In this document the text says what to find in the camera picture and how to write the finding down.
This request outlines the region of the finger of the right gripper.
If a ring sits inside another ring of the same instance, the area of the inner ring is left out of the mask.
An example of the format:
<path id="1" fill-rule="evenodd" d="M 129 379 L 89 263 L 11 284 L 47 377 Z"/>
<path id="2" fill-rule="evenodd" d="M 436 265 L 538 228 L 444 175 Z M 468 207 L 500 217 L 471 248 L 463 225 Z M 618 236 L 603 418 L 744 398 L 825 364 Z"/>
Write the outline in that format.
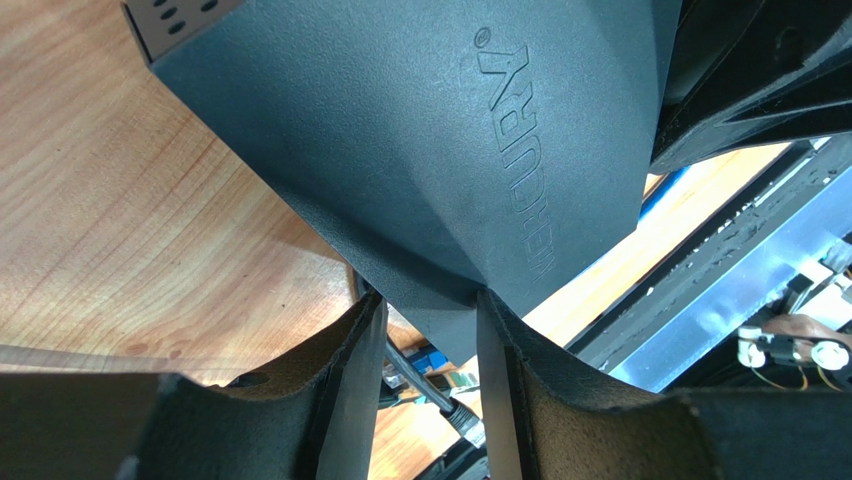
<path id="1" fill-rule="evenodd" d="M 652 173 L 850 130 L 850 2 L 683 2 Z"/>

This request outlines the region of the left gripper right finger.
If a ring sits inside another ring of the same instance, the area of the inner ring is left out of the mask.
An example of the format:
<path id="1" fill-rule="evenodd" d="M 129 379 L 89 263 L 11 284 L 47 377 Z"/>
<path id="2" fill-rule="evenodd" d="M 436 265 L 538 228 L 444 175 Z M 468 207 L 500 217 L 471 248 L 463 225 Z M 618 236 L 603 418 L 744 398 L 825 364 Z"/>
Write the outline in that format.
<path id="1" fill-rule="evenodd" d="M 770 388 L 654 394 L 615 379 L 477 296 L 494 479 L 847 479 L 851 397 Z"/>

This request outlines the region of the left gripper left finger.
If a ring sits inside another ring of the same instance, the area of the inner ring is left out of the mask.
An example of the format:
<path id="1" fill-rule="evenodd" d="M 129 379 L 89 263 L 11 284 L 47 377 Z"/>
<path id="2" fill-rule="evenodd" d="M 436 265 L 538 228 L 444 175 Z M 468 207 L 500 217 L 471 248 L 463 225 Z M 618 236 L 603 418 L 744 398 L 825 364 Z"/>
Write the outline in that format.
<path id="1" fill-rule="evenodd" d="M 364 479 L 387 307 L 336 322 L 226 387 L 177 373 L 5 374 L 5 479 Z"/>

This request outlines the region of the black network switch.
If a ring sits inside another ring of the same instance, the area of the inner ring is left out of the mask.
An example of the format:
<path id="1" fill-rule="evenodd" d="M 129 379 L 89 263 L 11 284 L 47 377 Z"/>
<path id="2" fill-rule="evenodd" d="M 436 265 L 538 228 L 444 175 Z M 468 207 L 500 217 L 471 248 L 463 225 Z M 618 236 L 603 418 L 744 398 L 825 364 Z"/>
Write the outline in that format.
<path id="1" fill-rule="evenodd" d="M 637 226 L 677 1 L 126 1 L 151 72 L 450 361 Z"/>

